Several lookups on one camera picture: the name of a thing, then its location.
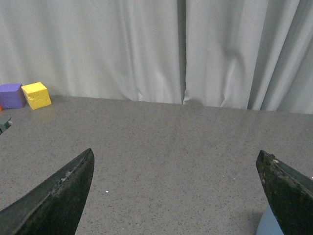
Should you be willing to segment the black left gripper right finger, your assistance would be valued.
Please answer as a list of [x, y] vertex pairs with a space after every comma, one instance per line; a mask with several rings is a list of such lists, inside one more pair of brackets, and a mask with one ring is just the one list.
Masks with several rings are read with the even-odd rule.
[[268, 200], [268, 215], [275, 218], [267, 234], [311, 235], [313, 233], [313, 180], [261, 150], [257, 171]]

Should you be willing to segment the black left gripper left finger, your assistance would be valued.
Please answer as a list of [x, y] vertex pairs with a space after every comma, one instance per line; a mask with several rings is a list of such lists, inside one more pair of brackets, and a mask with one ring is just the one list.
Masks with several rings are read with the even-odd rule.
[[2, 235], [73, 235], [94, 173], [89, 148], [0, 212]]

